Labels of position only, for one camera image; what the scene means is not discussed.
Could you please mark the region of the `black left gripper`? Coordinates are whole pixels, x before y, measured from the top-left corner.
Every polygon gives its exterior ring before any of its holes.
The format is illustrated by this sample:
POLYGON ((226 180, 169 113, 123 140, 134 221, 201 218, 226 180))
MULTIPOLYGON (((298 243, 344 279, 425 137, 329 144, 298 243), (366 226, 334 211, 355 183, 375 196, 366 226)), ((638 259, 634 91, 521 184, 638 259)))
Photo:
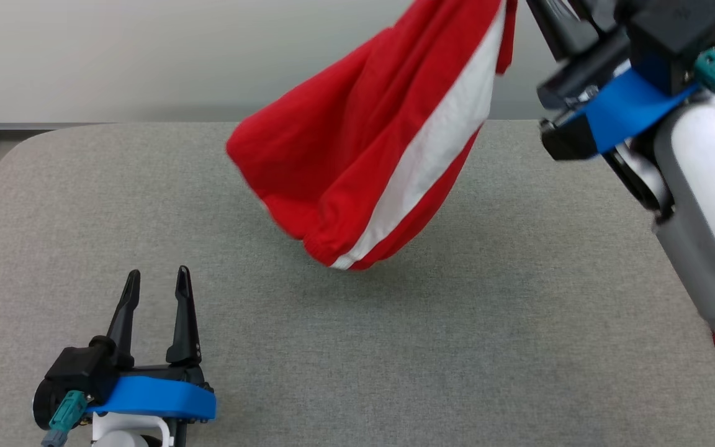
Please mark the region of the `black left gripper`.
POLYGON ((119 368, 122 377, 144 376, 154 379, 188 382, 212 393, 206 381, 201 363, 199 328, 195 307, 194 292, 191 285, 191 273, 187 266, 180 266, 177 271, 175 298, 177 300, 173 342, 166 352, 165 364, 134 366, 131 355, 133 313, 140 300, 141 272, 134 269, 128 273, 119 303, 113 314, 107 336, 115 343, 113 363, 119 368))

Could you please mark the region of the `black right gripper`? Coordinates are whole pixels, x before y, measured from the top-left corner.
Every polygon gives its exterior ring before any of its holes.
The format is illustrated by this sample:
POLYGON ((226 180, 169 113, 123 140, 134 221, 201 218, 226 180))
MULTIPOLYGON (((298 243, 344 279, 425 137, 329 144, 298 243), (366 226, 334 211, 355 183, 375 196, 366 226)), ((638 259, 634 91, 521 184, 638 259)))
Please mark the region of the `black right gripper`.
POLYGON ((618 3, 572 1, 572 10, 565 1, 527 1, 553 59, 573 57, 538 86, 540 104, 556 113, 554 118, 541 119, 539 123, 542 145, 553 160, 588 160, 614 149, 612 145, 598 145, 595 132, 599 125, 590 125, 584 108, 630 67, 627 32, 617 29, 618 3), (582 53, 585 34, 610 35, 582 53))

